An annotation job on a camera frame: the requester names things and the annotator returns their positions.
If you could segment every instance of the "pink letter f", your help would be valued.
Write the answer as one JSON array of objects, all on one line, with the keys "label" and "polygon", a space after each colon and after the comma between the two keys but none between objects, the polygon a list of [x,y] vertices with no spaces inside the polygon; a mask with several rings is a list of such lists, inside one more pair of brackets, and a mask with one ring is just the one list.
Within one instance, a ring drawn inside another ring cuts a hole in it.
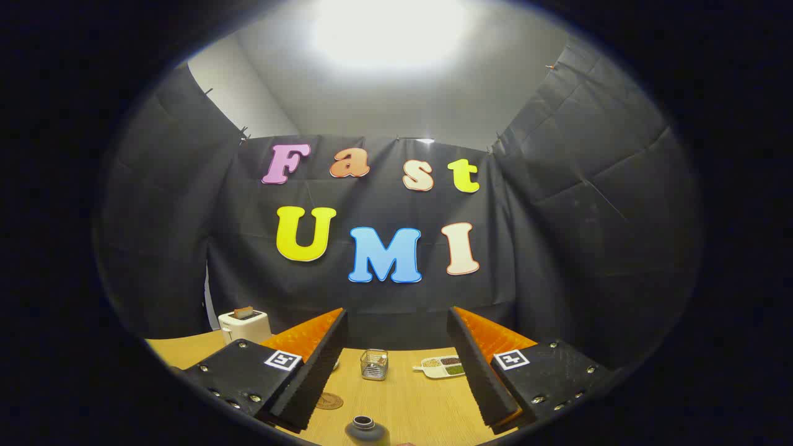
[{"label": "pink letter f", "polygon": [[297,169],[297,163],[300,162],[300,155],[308,156],[311,153],[311,148],[308,144],[281,144],[273,146],[273,152],[275,153],[273,154],[273,160],[270,161],[270,170],[262,178],[262,183],[265,184],[286,183],[284,167],[289,169],[289,173],[294,172]]}]

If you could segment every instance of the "ceiling light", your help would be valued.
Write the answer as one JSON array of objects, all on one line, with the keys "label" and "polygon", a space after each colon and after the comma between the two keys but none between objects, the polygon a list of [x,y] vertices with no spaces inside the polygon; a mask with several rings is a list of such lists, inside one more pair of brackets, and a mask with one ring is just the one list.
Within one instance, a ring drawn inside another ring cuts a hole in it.
[{"label": "ceiling light", "polygon": [[344,67],[427,67],[456,52],[466,18],[459,0],[324,0],[313,43]]}]

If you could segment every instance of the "white wall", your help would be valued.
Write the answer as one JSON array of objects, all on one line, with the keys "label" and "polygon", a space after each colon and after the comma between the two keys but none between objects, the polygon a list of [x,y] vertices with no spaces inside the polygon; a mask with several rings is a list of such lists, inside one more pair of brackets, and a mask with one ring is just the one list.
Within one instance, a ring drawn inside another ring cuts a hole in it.
[{"label": "white wall", "polygon": [[259,77],[236,34],[203,49],[187,62],[198,85],[217,108],[251,137],[297,135],[294,123]]}]

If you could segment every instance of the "foam letter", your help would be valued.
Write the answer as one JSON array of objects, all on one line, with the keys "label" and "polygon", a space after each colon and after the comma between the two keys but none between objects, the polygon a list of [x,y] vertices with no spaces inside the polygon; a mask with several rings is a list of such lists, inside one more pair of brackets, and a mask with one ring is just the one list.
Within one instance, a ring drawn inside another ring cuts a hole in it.
[{"label": "foam letter", "polygon": [[448,166],[454,172],[454,186],[461,192],[472,194],[479,190],[479,183],[471,182],[471,174],[477,173],[476,166],[468,165],[465,158],[449,163]]},{"label": "foam letter", "polygon": [[280,144],[273,146],[273,152],[273,160],[270,161],[270,169],[267,171],[267,175],[264,175],[264,178],[262,178],[262,183],[265,184],[286,183],[284,167],[289,169],[289,173],[294,172],[295,169],[297,169],[297,163],[300,162],[300,155],[308,156],[308,154],[311,153],[311,148],[308,144]]},{"label": "foam letter", "polygon": [[328,233],[331,229],[331,218],[336,211],[329,207],[317,207],[311,211],[316,218],[314,241],[309,246],[297,244],[297,222],[305,215],[305,211],[297,206],[278,208],[278,231],[275,234],[275,247],[282,256],[298,262],[317,260],[328,249]]},{"label": "foam letter", "polygon": [[405,173],[402,182],[408,189],[426,191],[435,184],[430,175],[432,166],[427,161],[407,160],[402,170]]},{"label": "foam letter", "polygon": [[468,239],[471,229],[473,225],[470,223],[454,223],[441,228],[441,234],[449,240],[450,263],[446,272],[451,275],[471,274],[479,269],[479,262],[473,259]]},{"label": "foam letter", "polygon": [[366,150],[362,148],[345,148],[334,157],[335,163],[331,165],[331,176],[344,178],[346,176],[364,176],[369,173],[366,165]]},{"label": "foam letter", "polygon": [[391,280],[396,283],[415,283],[421,280],[416,267],[416,244],[421,237],[418,229],[402,228],[396,231],[389,248],[372,228],[353,228],[350,235],[355,239],[355,266],[348,278],[351,282],[371,282],[369,263],[380,281],[388,277],[391,266],[396,263]]}]

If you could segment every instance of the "black bottle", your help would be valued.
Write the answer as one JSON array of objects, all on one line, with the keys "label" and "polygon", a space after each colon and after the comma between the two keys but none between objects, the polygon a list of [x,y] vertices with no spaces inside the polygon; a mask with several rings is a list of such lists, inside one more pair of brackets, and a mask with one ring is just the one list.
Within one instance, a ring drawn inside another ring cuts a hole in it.
[{"label": "black bottle", "polygon": [[359,415],[344,428],[353,444],[358,446],[389,446],[389,430],[374,422],[370,417]]}]

